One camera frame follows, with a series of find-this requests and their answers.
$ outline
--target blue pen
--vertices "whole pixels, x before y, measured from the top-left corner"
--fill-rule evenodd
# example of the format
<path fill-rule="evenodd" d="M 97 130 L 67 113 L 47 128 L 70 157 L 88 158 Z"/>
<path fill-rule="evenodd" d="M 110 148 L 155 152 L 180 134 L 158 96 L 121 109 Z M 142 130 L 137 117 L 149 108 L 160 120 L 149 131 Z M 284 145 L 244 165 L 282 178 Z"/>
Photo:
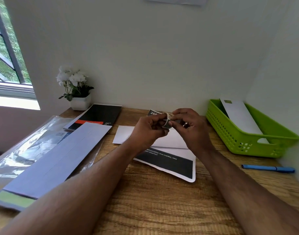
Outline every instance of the blue pen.
<path fill-rule="evenodd" d="M 277 171 L 283 173 L 294 173 L 295 169 L 292 167 L 272 167 L 272 166 L 258 166 L 258 165 L 241 165 L 244 169 L 255 169 L 264 171 Z"/>

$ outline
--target red stripe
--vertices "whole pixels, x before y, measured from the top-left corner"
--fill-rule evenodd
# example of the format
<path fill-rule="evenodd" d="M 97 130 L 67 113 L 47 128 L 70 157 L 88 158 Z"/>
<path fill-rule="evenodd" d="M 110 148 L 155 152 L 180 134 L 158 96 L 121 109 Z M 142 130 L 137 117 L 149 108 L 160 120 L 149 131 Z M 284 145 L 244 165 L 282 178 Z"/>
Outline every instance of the red stripe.
<path fill-rule="evenodd" d="M 104 123 L 104 122 L 101 122 L 101 121 L 89 121 L 89 120 L 77 120 L 75 123 L 84 124 L 85 122 L 95 123 L 95 124 L 103 124 Z"/>

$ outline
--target plastic bag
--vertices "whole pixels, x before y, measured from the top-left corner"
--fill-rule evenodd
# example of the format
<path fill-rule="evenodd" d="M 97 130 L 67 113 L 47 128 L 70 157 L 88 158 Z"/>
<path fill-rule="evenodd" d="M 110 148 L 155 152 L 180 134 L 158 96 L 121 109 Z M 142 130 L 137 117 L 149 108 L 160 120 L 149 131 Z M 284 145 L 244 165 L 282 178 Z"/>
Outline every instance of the plastic bag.
<path fill-rule="evenodd" d="M 0 156 L 0 185 L 8 184 L 72 133 L 62 129 L 72 120 L 52 116 L 40 128 L 2 154 Z M 97 154 L 89 154 L 72 175 L 92 166 L 96 156 Z"/>

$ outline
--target green plastic basket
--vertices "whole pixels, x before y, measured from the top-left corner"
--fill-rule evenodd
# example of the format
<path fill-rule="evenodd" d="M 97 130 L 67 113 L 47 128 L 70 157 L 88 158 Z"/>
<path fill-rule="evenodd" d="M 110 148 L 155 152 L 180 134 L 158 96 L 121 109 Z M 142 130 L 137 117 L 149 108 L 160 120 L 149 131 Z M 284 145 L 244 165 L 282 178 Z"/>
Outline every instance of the green plastic basket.
<path fill-rule="evenodd" d="M 228 118 L 220 100 L 212 99 L 208 105 L 206 117 L 232 153 L 278 158 L 288 147 L 299 141 L 298 135 L 249 104 L 245 105 L 263 135 L 241 131 Z M 270 144 L 257 142 L 261 138 L 266 138 Z"/>

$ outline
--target desk surface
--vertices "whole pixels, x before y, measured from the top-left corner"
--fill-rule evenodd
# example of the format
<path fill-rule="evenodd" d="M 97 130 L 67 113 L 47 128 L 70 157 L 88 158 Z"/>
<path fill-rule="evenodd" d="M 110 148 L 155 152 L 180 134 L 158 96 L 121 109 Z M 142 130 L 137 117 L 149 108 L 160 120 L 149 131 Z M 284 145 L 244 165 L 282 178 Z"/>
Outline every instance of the desk surface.
<path fill-rule="evenodd" d="M 119 125 L 134 126 L 147 110 L 122 108 L 115 125 L 104 138 L 97 162 L 117 145 L 112 144 Z M 66 110 L 65 118 L 81 111 Z M 270 158 L 235 155 L 228 151 L 210 126 L 217 150 L 237 166 L 279 165 Z M 299 182 L 291 174 L 244 170 L 270 192 L 299 210 Z M 15 212 L 0 209 L 0 228 Z M 204 165 L 196 160 L 196 181 L 189 183 L 146 164 L 132 161 L 111 196 L 94 234 L 243 234 Z"/>

